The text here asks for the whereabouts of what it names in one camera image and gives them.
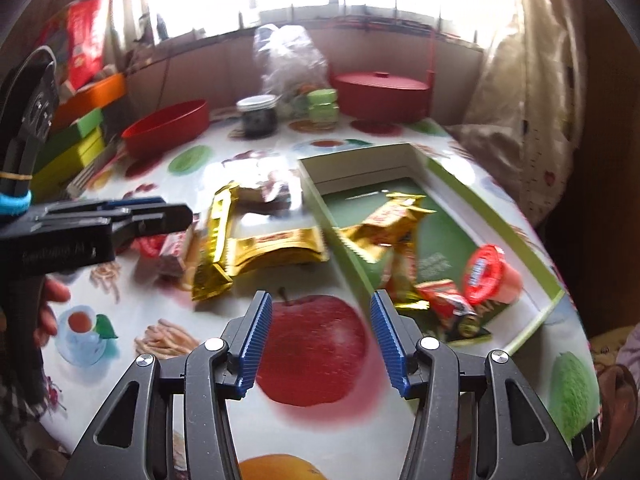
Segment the red bag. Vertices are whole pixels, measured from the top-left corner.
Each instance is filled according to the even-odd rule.
[[[37,43],[56,55],[58,84],[68,80],[78,90],[102,69],[109,2],[73,2],[47,20]]]

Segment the blue band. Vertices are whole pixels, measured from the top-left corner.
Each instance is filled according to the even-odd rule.
[[[16,216],[27,211],[31,205],[31,191],[25,196],[8,196],[0,193],[0,216]]]

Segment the yellow box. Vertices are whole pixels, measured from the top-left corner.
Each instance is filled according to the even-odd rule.
[[[37,202],[59,190],[66,181],[76,176],[104,149],[102,130],[98,126],[83,140],[54,158],[33,175],[31,192]]]

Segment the plaid cloth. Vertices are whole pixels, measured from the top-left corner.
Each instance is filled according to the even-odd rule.
[[[20,430],[29,422],[39,420],[46,409],[44,402],[36,405],[25,402],[15,372],[6,358],[4,335],[0,333],[0,423],[4,424],[9,436],[23,454],[26,454],[26,449]]]

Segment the fruit print tablecloth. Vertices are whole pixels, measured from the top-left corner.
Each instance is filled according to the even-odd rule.
[[[315,221],[296,184],[298,158],[408,140],[443,166],[462,168],[457,177],[554,268],[511,199],[436,123],[388,128],[384,135],[350,123],[342,117],[329,133],[282,124],[276,135],[259,140],[238,136],[235,119],[213,123],[196,141],[161,158],[135,162],[120,153],[85,196],[159,194],[205,212],[216,189],[253,172],[267,183],[288,181],[289,209],[246,214],[233,234],[307,227]],[[376,342],[334,261],[258,270],[237,277],[230,293],[194,304],[190,279],[197,251],[188,256],[185,277],[168,282],[144,256],[148,249],[135,244],[113,263],[59,276],[72,295],[56,311],[60,335],[44,349],[44,366],[60,405],[42,423],[69,451],[135,359],[136,348],[163,340],[170,342],[169,354],[188,352],[221,334],[229,319],[244,314],[254,292],[265,289],[274,297],[274,319],[257,385],[241,402],[228,404],[244,480],[398,478],[414,416],[391,388]],[[587,340],[568,296],[514,358],[568,441],[598,413]],[[178,476],[186,478],[180,399],[175,404],[174,459]]]

